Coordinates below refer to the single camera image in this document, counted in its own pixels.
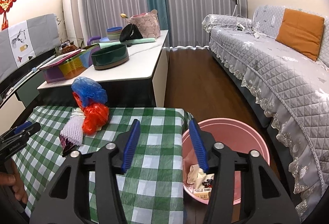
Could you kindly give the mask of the person's left hand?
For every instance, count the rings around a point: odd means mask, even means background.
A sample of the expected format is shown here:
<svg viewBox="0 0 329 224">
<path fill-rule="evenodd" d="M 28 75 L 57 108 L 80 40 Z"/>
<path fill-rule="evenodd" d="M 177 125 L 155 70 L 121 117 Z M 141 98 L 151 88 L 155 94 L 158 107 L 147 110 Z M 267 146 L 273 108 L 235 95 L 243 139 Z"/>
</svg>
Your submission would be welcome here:
<svg viewBox="0 0 329 224">
<path fill-rule="evenodd" d="M 15 193 L 15 198 L 18 201 L 21 201 L 22 203 L 27 204 L 28 195 L 24 188 L 24 183 L 18 172 L 17 166 L 12 159 L 11 159 L 11 168 L 13 170 L 13 173 L 11 173 L 11 174 L 1 172 L 0 185 L 1 186 L 11 186 Z"/>
</svg>

